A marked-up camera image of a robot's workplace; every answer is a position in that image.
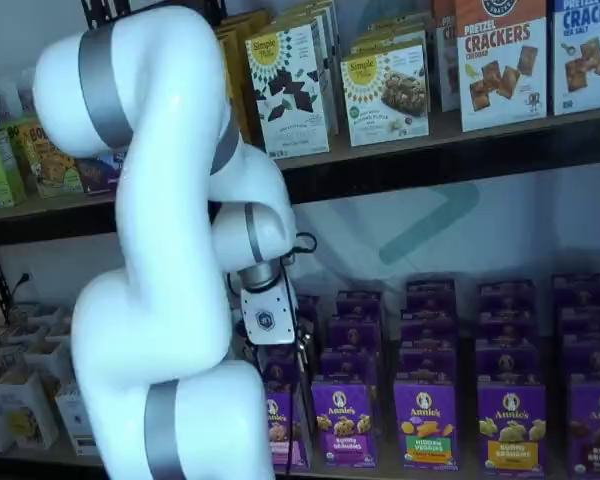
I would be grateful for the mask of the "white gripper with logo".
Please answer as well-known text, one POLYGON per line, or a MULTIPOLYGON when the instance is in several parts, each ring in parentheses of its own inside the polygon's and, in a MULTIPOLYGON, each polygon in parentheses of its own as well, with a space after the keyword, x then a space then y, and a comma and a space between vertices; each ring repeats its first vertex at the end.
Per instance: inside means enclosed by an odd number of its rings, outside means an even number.
MULTIPOLYGON (((279 278, 267 289, 241 290, 242 318, 248 339, 255 345, 291 344, 294 341, 297 299, 290 282, 279 278)), ((311 348, 298 344, 300 384, 311 393, 313 365, 311 348)))

